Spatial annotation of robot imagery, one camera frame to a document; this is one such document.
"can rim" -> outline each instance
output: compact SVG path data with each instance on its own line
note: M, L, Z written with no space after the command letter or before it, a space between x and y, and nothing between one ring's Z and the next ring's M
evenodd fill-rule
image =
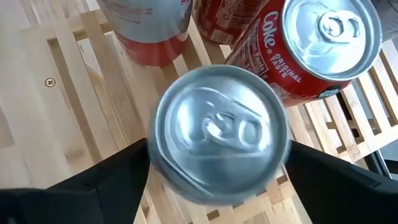
M361 60L351 69L345 71L345 72L340 72L340 73L334 73L333 76L331 76L329 73L317 73L313 71L312 69L308 68L302 60L297 57L296 53L292 50L291 45L289 44L289 41L287 40L287 34L285 32L286 24L285 24L285 17L286 17L286 12L289 9L290 3L294 0L286 0L284 3L284 7L282 10L282 19L281 19L281 27L282 27L282 36L285 45L287 46L287 50L289 51L290 55L294 58L294 60L300 65L302 69L304 69L306 72L310 73L314 77L320 78L322 80L326 81L338 81L338 82L343 82L343 81L350 81L354 80L358 76L360 76L363 72L368 71L372 66L374 61L377 59L377 56L379 55L381 51L381 44L382 44L382 29L381 29L381 22L379 19L379 16L377 14L376 9L374 6L371 4L370 1L356 1L357 4L359 4L363 9L363 12L365 15L369 18L376 18L376 19L368 19L366 20L366 28L368 30L373 30L373 34L371 35L371 46L369 46L368 42L366 45L368 47L365 48L365 51L363 53L363 56L361 57Z
M255 186L249 187L243 187L242 190L239 192L235 192L234 194L231 193L226 193L226 192L220 192L220 191L214 191L214 192L209 192L208 189L205 189L201 187L201 190L205 190L207 195L214 195L216 193L216 198L220 198L222 201L231 201L232 198L246 198L248 195L251 194L256 194L256 190L259 189L259 187L265 187L265 184L268 183L271 178L274 175L274 172L276 172L277 168L283 163L284 159L286 158L287 153L290 151L290 134L289 134L289 124L287 122L287 117L285 115L285 110L282 106L282 103L280 99L277 97L277 95L274 93L273 89L261 78L259 78L257 75L244 70L239 67L231 66L231 65L207 65L201 68L197 68L195 70L189 71L187 74L184 76L180 77L177 81L175 81L169 89L164 93L163 97L160 100L160 103L156 109L155 113L155 118L154 118L154 140L156 141L157 148L159 149L159 154L160 156L164 159L164 161L167 161L170 165L174 166L174 168L177 168L177 171L183 172L183 170L179 169L178 164L169 157L166 157L166 140L164 137L164 128L157 128L157 127L164 127L165 123L165 115L168 111L168 107L170 105L170 102L174 99L174 97L179 93L181 90L181 86L184 86L187 82L191 82L192 79L196 78L203 78L205 75L213 75L209 73L202 73L200 72L201 70L205 69L214 69L214 68L227 68L227 69L233 69L238 72L231 72L228 75L232 77L236 77L240 80L242 80L242 74L248 74L245 78L244 81L246 81L247 84L251 85L255 90L258 91L262 95L262 97L266 97L266 99L270 102L271 105L273 105L272 108L268 108L269 110L273 111L275 116L280 118L280 122L284 124L280 124L279 128L281 132L283 133L283 136L279 135L280 140L278 140L277 144L275 144L275 154L274 157L271 159L269 166L267 170L264 171L264 178L261 181L258 181L258 183L255 184ZM199 183L195 182L191 177L188 180L191 184L193 185L198 185Z

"red label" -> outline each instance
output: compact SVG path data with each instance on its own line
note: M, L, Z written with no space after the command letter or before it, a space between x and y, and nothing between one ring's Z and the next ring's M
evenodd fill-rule
M205 37L219 44L234 44L267 1L201 0L197 25Z
M338 93L351 81L329 82L317 78L290 54L281 26L283 5L283 1L273 1L263 8L225 64L259 75L286 107Z

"aluminum can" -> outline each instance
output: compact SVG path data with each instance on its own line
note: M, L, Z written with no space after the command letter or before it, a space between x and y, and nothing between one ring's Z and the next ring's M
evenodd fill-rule
M383 41L398 36L398 0L372 0L379 14Z
M251 72L210 65L165 92L149 134L154 167L176 193L202 204L234 204L273 178L289 150L284 110Z
M369 0L271 0L226 59L264 79L293 106L335 95L381 48Z
M184 50L192 0L97 0L127 54L164 66Z
M269 0L198 0L195 18L202 36L218 44L235 44Z

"coke logo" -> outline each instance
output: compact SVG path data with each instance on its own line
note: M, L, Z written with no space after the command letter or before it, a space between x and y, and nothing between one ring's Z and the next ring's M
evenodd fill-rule
M276 20L278 19L279 13L273 11L268 13L264 18L264 24L262 25L262 35L264 36L264 45L268 49L269 47L275 46L274 33L277 30Z

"screw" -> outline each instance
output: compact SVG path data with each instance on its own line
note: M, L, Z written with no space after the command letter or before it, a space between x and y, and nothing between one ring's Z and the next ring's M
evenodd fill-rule
M47 86L47 87L55 86L55 79L53 79L53 78L46 79L45 80L45 86Z

